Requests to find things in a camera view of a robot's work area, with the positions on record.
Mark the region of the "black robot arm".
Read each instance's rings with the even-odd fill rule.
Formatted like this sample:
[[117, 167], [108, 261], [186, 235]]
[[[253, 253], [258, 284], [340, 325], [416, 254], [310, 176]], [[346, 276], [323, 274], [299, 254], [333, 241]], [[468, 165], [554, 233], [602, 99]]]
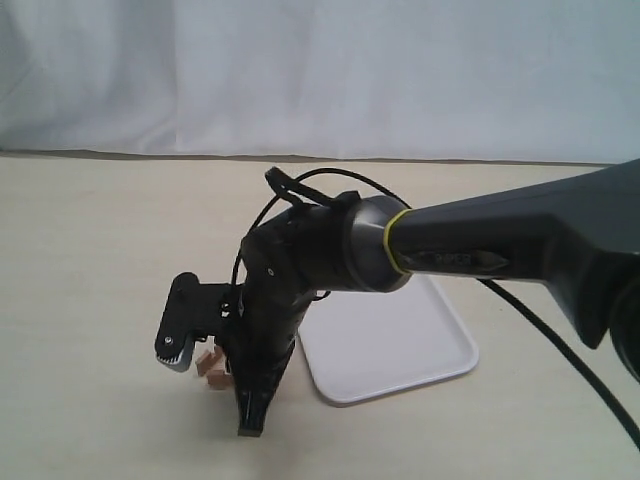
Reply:
[[581, 341], [612, 340], [639, 372], [639, 164], [442, 205], [410, 208], [394, 195], [327, 196], [278, 168], [266, 180], [283, 213], [257, 218], [241, 242], [246, 278], [224, 348], [238, 432], [259, 436], [320, 291], [392, 292], [416, 273], [462, 276], [499, 291], [538, 282]]

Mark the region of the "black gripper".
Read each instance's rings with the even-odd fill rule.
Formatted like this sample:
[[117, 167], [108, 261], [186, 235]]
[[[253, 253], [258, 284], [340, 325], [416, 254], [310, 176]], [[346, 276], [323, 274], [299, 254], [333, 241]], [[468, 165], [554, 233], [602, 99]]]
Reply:
[[237, 434], [260, 437], [268, 408], [317, 290], [302, 274], [299, 247], [318, 209], [287, 209], [251, 228], [239, 255], [246, 276], [224, 347], [235, 383]]

